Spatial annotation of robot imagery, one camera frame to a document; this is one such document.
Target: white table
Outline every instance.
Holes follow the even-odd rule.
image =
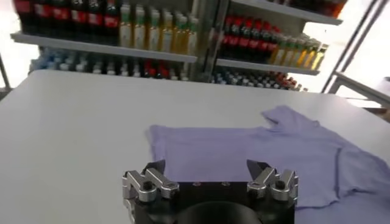
[[[390,125],[332,94],[36,71],[0,102],[0,223],[130,223],[121,175],[151,160],[150,125],[268,126],[282,104],[390,162]]]

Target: shelf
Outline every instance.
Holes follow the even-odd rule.
[[[36,44],[43,47],[55,47],[75,51],[96,52],[102,54],[124,55],[139,58],[153,58],[167,61],[180,61],[194,63],[197,57],[190,55],[172,54],[159,51],[147,51],[127,47],[110,46],[104,44],[87,43],[80,41],[40,37],[23,34],[21,32],[11,34],[11,38],[18,43]]]
[[[252,69],[259,71],[274,71],[274,72],[290,72],[290,73],[298,73],[305,75],[317,75],[319,71],[313,71],[309,69],[302,68],[294,68],[294,67],[286,67],[286,66],[277,66],[277,65],[267,65],[267,64],[259,64],[259,63],[251,63],[246,61],[235,61],[235,60],[226,60],[226,59],[217,59],[217,66],[225,66],[231,68],[244,68],[244,69]]]
[[[273,11],[296,18],[302,18],[308,22],[322,23],[322,24],[331,24],[331,25],[340,25],[342,20],[334,19],[329,16],[324,16],[318,13],[308,12],[301,9],[295,9],[285,5],[280,5],[273,2],[267,2],[266,0],[232,0],[232,2],[249,5],[259,9],[265,9],[268,11]]]

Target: red bottle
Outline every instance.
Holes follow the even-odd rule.
[[[70,37],[73,32],[73,26],[71,24],[70,0],[53,0],[52,5],[55,27],[53,35],[59,37]]]
[[[250,41],[248,45],[248,52],[251,57],[251,61],[257,61],[258,58],[258,45],[260,43],[260,32],[261,32],[262,22],[260,19],[255,20],[255,24],[250,31]]]
[[[238,42],[238,51],[239,51],[240,59],[243,60],[250,60],[248,45],[250,40],[250,32],[252,31],[252,26],[253,26],[253,19],[247,18],[241,28],[240,39]]]
[[[42,35],[50,35],[53,16],[53,9],[50,0],[35,0],[34,10],[37,32]]]
[[[242,18],[240,17],[235,18],[229,36],[229,43],[228,43],[229,51],[227,52],[228,58],[237,58],[237,55],[239,54],[239,50],[238,50],[239,30],[242,24],[243,24]]]
[[[93,41],[104,40],[104,2],[101,0],[90,0],[88,7],[88,23]]]
[[[108,0],[104,16],[105,34],[110,44],[119,41],[119,7],[115,0]]]
[[[71,14],[75,37],[79,40],[87,40],[89,34],[88,0],[72,0]]]
[[[13,0],[13,5],[20,18],[20,26],[23,33],[34,33],[35,13],[32,0]]]

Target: t-shirt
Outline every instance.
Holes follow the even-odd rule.
[[[271,128],[151,126],[154,160],[173,181],[250,181],[246,160],[299,176],[298,208],[328,206],[352,192],[390,198],[390,170],[319,122],[286,107],[262,112]]]

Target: bottle label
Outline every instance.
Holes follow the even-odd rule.
[[[109,28],[118,27],[119,18],[117,16],[105,16],[104,25]]]
[[[87,21],[87,13],[72,10],[72,20],[78,23],[85,23]]]
[[[128,25],[121,26],[120,29],[121,36],[121,46],[122,47],[130,47],[131,36],[132,36],[132,28]]]
[[[101,14],[90,13],[88,15],[88,22],[92,25],[103,25],[103,16]]]
[[[51,17],[52,10],[50,5],[35,4],[35,14],[39,17]]]
[[[197,39],[196,33],[193,33],[188,37],[188,54],[189,55],[195,54],[196,39]]]
[[[162,51],[170,52],[171,51],[171,42],[172,42],[172,32],[167,31],[163,33],[163,47]]]
[[[67,9],[67,8],[53,8],[53,17],[55,19],[62,19],[62,20],[69,19],[69,9]]]
[[[144,48],[145,41],[145,28],[136,27],[135,28],[135,48],[142,49]]]
[[[283,66],[289,66],[291,57],[293,57],[294,51],[288,51],[285,57],[285,61],[283,62]]]
[[[31,12],[30,1],[14,1],[15,8],[18,13],[29,13]]]
[[[274,62],[274,64],[275,65],[279,65],[280,64],[280,62],[282,62],[282,58],[283,58],[283,55],[285,54],[285,50],[279,50],[278,51],[278,54],[276,55],[276,57],[275,57],[275,62]]]
[[[158,29],[152,29],[149,37],[149,49],[157,51],[158,46]]]

